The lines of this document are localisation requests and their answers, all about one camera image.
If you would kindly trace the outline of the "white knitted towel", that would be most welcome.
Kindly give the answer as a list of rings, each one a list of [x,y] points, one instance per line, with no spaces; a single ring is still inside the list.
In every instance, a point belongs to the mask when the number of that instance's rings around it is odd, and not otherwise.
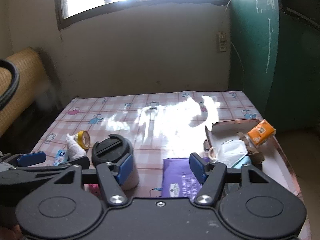
[[[67,153],[70,160],[75,160],[86,155],[86,150],[81,147],[82,141],[80,140],[80,136],[78,134],[66,135],[67,141]]]

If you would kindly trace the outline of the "blue tissue pack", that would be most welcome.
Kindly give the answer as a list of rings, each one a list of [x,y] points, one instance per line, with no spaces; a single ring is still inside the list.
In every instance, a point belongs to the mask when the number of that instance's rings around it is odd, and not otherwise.
[[[69,155],[68,155],[67,150],[58,150],[58,152],[54,158],[53,165],[59,166],[60,164],[67,163],[67,161],[69,161]]]

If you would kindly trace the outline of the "yellow tape roll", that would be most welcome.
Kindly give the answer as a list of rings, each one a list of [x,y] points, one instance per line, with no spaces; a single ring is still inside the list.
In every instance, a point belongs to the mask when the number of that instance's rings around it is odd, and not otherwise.
[[[91,139],[89,133],[86,130],[79,131],[74,136],[75,141],[84,149],[87,150],[90,148]]]

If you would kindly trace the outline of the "purple facial tissue pack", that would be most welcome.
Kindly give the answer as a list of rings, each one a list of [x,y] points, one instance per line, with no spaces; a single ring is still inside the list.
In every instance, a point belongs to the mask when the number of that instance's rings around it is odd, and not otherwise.
[[[163,160],[162,198],[188,197],[193,201],[201,187],[189,167],[189,159]]]

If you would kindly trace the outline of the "orange tissue pack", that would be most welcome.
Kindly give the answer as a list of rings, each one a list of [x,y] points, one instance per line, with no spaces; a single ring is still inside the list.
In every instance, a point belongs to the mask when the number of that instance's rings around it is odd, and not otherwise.
[[[254,126],[248,133],[248,138],[255,147],[259,147],[270,137],[276,134],[276,129],[266,120],[262,120]]]

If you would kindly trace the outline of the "white face mask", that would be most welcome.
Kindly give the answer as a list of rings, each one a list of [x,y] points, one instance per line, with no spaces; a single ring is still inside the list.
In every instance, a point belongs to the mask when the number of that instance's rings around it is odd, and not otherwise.
[[[229,140],[221,144],[220,148],[211,147],[208,158],[214,162],[225,164],[228,168],[235,167],[248,154],[247,147],[242,140]]]

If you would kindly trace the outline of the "light blue face mask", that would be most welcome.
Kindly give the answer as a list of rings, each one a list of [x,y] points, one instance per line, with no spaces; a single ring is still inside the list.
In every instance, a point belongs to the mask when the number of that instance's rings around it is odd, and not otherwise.
[[[232,168],[240,169],[242,165],[251,164],[251,159],[249,156],[243,157],[239,162],[237,162]]]

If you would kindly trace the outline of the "brown cloth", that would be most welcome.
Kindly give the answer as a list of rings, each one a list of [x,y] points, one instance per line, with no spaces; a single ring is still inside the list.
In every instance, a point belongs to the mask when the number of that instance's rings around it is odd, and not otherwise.
[[[247,155],[250,157],[252,164],[255,166],[261,165],[265,160],[263,153],[249,143],[249,140],[244,133],[238,132],[237,135],[239,136],[239,139],[245,143]]]

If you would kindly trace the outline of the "pink towel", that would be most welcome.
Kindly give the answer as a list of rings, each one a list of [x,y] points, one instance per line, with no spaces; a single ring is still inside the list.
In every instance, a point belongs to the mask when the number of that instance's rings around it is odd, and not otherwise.
[[[84,184],[84,189],[85,189],[85,191],[88,191],[88,192],[94,194],[95,196],[100,195],[100,189],[99,189],[98,184]]]

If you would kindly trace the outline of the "paper cup black lid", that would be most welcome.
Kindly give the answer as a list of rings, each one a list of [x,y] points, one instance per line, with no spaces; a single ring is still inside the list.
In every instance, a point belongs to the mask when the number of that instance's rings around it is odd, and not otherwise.
[[[92,148],[92,164],[97,165],[110,161],[116,163],[125,154],[133,155],[133,146],[125,137],[118,134],[110,134],[109,137],[101,142],[96,142]],[[135,188],[139,183],[139,175],[136,167],[135,158],[133,157],[133,170],[130,173],[122,190],[128,191]]]

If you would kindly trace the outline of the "cardboard box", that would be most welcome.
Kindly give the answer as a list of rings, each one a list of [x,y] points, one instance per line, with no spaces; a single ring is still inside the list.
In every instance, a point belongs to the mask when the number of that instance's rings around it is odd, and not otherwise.
[[[223,142],[240,139],[239,133],[247,135],[247,132],[259,124],[259,122],[259,119],[220,121],[206,125],[204,130],[209,146],[219,148]],[[302,191],[296,174],[276,137],[271,136],[257,148],[251,141],[248,143],[255,150],[251,158],[252,164],[291,193],[300,196]]]

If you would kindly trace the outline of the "woven rattan chair back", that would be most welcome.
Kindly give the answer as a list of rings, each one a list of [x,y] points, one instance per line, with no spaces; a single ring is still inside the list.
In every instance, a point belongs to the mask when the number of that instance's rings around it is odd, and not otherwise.
[[[35,99],[44,93],[50,81],[39,54],[27,47],[7,57],[20,74],[16,93],[9,103],[1,110],[1,134],[26,110]]]

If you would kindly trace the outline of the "wall power outlet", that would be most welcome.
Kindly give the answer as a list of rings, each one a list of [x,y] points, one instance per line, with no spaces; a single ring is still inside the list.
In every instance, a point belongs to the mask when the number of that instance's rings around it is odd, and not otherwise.
[[[217,47],[219,52],[227,51],[227,36],[223,31],[217,33]]]

